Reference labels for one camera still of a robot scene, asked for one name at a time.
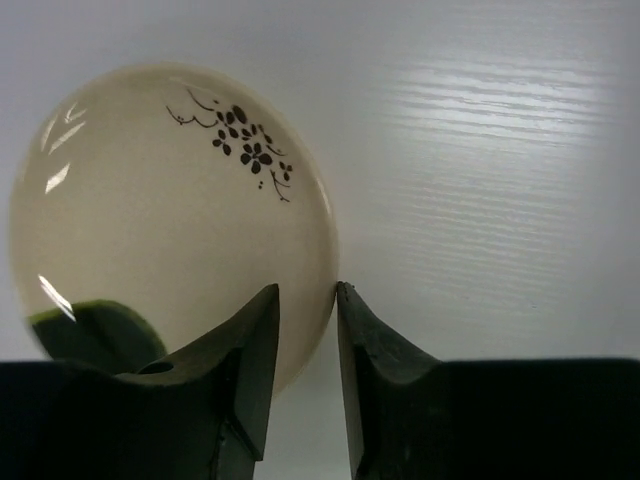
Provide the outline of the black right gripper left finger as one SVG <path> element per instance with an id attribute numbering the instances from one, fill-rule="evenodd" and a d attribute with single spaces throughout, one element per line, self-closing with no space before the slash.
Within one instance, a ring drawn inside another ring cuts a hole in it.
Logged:
<path id="1" fill-rule="evenodd" d="M 279 288 L 136 373 L 1 366 L 5 479 L 250 479 L 264 457 Z"/>

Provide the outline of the green plate with floral inside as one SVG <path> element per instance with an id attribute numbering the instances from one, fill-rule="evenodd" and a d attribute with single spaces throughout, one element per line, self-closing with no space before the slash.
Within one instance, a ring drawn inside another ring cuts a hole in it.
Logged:
<path id="1" fill-rule="evenodd" d="M 308 149 L 252 91 L 187 65 L 123 68 L 65 99 L 15 180 L 8 236 L 42 349 L 114 374 L 275 284 L 281 392 L 333 308 L 337 229 Z"/>

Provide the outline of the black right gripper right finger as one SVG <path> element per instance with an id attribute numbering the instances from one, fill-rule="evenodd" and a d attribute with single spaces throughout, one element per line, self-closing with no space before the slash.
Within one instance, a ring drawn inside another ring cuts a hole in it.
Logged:
<path id="1" fill-rule="evenodd" d="M 442 361 L 336 288 L 355 479 L 635 479 L 639 364 Z"/>

